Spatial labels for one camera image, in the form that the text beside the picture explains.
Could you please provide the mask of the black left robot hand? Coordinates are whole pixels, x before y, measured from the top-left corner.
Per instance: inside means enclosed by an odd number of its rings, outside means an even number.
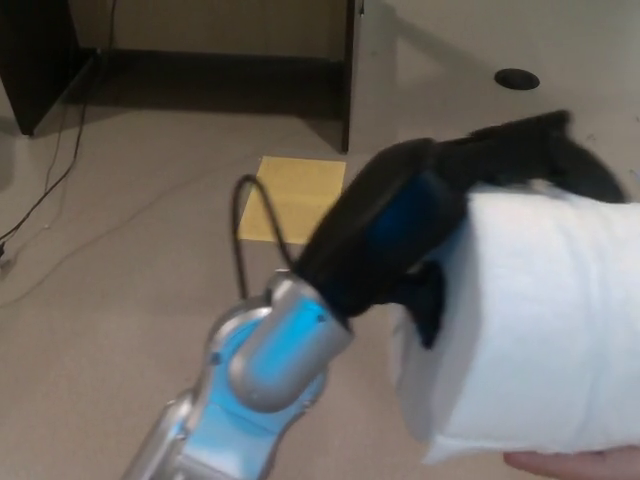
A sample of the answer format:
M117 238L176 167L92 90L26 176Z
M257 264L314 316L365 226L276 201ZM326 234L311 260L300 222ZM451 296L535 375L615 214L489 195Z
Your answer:
M621 204L614 174L569 135L558 110L436 141L418 138L377 153L340 195L294 263L342 323L371 306L404 306L421 343L439 333L446 282L430 255L466 219L470 190L531 180Z

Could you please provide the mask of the person's bare hand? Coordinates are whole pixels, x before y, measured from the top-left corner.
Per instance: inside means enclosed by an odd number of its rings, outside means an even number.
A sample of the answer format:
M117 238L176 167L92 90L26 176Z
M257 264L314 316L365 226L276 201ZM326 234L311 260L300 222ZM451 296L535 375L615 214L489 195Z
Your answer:
M506 465L550 479L612 480L639 478L639 443L575 454L505 452Z

